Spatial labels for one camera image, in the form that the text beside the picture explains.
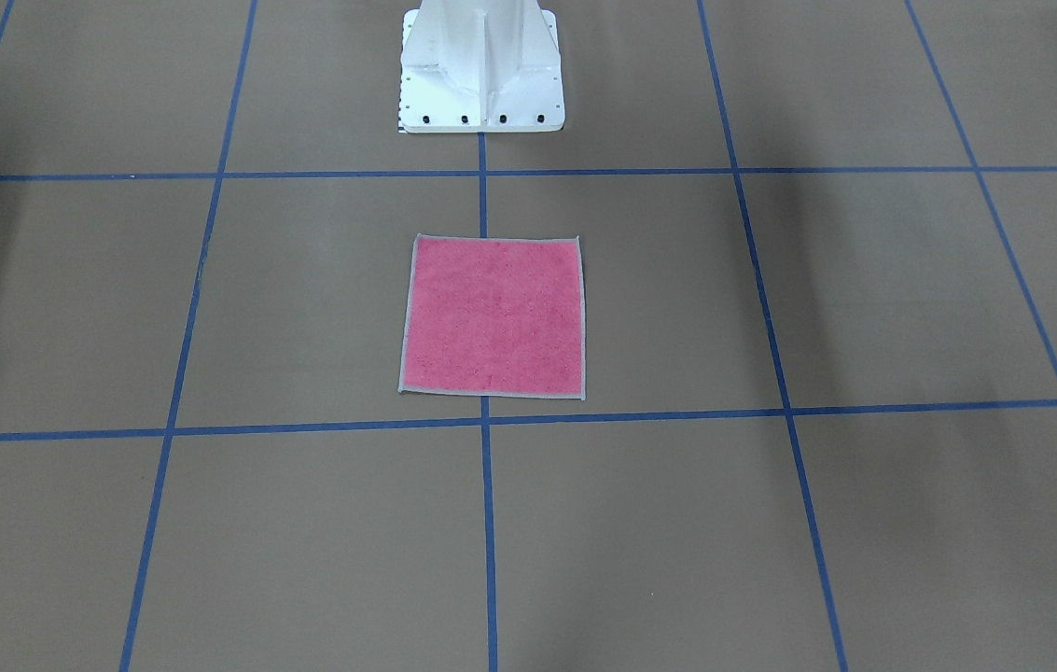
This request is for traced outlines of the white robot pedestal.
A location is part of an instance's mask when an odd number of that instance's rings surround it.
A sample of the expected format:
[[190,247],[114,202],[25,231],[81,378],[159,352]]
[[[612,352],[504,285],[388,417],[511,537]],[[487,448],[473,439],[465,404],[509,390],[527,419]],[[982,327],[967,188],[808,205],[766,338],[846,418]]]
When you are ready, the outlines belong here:
[[536,1],[422,1],[401,26],[400,132],[565,126],[557,17]]

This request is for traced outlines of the pink and grey towel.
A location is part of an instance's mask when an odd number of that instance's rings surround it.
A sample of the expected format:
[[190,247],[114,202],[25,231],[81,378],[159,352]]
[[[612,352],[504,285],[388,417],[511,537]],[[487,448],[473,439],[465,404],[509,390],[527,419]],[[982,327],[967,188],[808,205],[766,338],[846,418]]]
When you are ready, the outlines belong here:
[[585,317],[578,238],[418,234],[397,391],[585,399]]

